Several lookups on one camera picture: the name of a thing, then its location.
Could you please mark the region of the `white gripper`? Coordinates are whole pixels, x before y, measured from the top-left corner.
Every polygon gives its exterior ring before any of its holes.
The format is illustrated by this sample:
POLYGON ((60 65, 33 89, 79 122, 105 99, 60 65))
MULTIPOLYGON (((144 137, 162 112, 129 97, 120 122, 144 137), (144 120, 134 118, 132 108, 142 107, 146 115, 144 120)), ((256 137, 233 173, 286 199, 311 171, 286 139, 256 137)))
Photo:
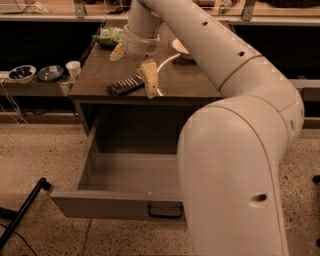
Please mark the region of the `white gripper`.
MULTIPOLYGON (((144 38, 134 33, 128 25, 122 32, 122 44, 119 43, 110 54, 111 61, 118 61, 125 54, 134 60, 143 60, 153 57, 158 49, 160 36, 144 38)), ((157 64, 153 59, 144 60, 137 69, 139 76, 145 84, 145 92, 148 98, 156 96, 159 84, 157 64)))

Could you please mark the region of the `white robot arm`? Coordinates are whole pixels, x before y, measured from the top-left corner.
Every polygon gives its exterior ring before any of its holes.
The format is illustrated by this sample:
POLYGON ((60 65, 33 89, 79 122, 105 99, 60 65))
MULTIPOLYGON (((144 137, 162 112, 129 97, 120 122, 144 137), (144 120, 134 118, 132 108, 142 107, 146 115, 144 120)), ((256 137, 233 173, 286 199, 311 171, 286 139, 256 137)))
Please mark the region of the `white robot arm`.
POLYGON ((193 0, 132 0, 124 52, 133 59, 153 56, 162 24, 222 96, 189 118, 178 141, 178 177, 193 253, 289 256, 278 168, 303 126, 299 92, 193 0))

